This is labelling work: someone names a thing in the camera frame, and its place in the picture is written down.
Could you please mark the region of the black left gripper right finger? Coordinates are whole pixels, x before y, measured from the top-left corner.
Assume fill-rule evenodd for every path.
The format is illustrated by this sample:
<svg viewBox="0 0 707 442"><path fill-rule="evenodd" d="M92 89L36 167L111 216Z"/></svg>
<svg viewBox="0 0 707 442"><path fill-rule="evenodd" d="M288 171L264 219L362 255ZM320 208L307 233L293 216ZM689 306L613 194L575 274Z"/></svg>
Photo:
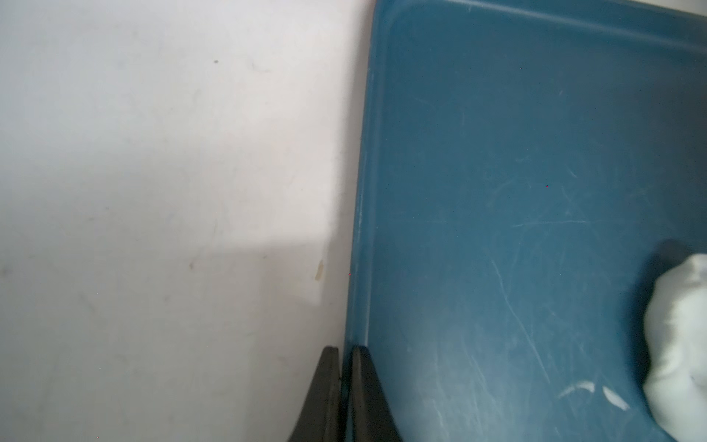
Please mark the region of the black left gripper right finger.
<svg viewBox="0 0 707 442"><path fill-rule="evenodd" d="M353 441L396 441L395 425L369 350L357 345L352 352L350 386Z"/></svg>

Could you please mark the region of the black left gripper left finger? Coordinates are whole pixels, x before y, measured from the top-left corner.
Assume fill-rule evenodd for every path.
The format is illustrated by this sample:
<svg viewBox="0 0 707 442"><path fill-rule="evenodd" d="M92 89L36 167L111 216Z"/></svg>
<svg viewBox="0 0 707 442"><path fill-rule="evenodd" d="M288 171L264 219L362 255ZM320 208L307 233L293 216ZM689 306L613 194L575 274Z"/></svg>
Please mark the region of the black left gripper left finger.
<svg viewBox="0 0 707 442"><path fill-rule="evenodd" d="M340 439L340 375L339 349L324 347L289 442Z"/></svg>

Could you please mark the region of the teal cutting board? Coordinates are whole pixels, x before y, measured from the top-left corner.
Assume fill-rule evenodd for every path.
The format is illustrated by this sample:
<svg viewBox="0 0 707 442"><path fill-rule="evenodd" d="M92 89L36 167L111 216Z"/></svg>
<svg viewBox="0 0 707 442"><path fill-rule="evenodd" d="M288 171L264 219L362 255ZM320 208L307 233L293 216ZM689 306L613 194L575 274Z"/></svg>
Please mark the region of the teal cutting board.
<svg viewBox="0 0 707 442"><path fill-rule="evenodd" d="M705 249L705 17L377 2L345 344L404 440L667 440L644 308Z"/></svg>

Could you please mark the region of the white dough piece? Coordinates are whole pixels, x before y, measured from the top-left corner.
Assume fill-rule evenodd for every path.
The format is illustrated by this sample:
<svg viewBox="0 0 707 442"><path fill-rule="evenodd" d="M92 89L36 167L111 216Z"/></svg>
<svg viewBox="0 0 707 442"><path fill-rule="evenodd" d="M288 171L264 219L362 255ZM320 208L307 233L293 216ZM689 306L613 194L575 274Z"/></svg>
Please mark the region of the white dough piece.
<svg viewBox="0 0 707 442"><path fill-rule="evenodd" d="M706 440L706 256L693 254L655 282L644 313L650 368L644 394L677 441Z"/></svg>

